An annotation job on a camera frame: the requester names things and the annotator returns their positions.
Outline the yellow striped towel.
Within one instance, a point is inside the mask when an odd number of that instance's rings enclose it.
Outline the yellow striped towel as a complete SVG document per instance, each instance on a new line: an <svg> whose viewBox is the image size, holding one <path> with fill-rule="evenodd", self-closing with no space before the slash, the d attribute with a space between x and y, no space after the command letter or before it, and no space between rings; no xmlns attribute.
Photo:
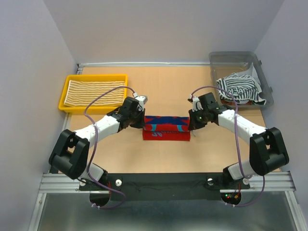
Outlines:
<svg viewBox="0 0 308 231"><path fill-rule="evenodd" d="M64 98L64 105L69 107L86 107L97 97L107 91L124 86L124 81L86 82L70 80ZM125 89L116 89L97 100L94 106L116 106L123 102Z"/></svg>

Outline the turquoise red patterned towel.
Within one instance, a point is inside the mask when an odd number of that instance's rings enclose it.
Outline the turquoise red patterned towel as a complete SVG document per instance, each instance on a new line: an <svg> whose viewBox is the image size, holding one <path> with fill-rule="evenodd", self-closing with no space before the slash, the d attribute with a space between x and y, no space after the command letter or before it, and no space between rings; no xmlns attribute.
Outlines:
<svg viewBox="0 0 308 231"><path fill-rule="evenodd" d="M142 137L145 141L190 141L189 118L146 116Z"/></svg>

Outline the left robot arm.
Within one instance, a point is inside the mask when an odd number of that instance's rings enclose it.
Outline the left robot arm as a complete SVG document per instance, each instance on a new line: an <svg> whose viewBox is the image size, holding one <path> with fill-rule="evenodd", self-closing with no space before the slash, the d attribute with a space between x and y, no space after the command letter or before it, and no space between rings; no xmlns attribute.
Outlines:
<svg viewBox="0 0 308 231"><path fill-rule="evenodd" d="M101 190L107 185L107 172L88 160L89 149L102 139L127 127L143 128L147 96L127 97L123 104L102 119L79 130L63 130L49 157L49 164L69 178L89 180Z"/></svg>

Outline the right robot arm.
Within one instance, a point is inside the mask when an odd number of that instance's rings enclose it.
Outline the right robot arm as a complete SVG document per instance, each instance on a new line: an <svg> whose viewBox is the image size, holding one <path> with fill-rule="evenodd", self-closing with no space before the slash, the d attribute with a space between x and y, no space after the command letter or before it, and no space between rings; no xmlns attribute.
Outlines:
<svg viewBox="0 0 308 231"><path fill-rule="evenodd" d="M239 180L254 175L265 176L289 163L289 155L279 129L265 128L240 116L228 105L220 105L213 93L199 97L190 95L192 103L189 110L189 130L204 128L208 123L215 123L233 132L236 139L241 138L249 145L249 158L223 169L218 177L210 177L207 186L215 185L232 188Z"/></svg>

